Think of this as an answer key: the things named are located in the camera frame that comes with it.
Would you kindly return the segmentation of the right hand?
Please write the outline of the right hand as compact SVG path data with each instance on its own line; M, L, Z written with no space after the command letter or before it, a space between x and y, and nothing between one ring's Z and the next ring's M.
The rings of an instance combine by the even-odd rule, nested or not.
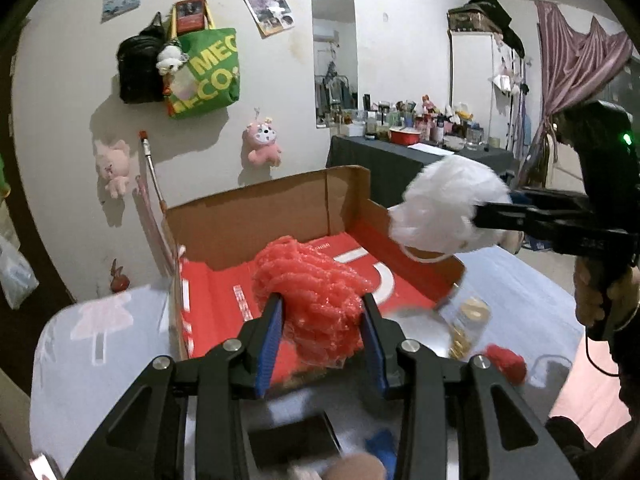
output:
M604 294L591 284L591 275L587 261L583 258L575 260L574 286L576 301L576 318L585 327L592 327L605 319L604 300L611 301L608 319L615 327L626 323L639 305L639 269L630 268L625 277L613 284Z

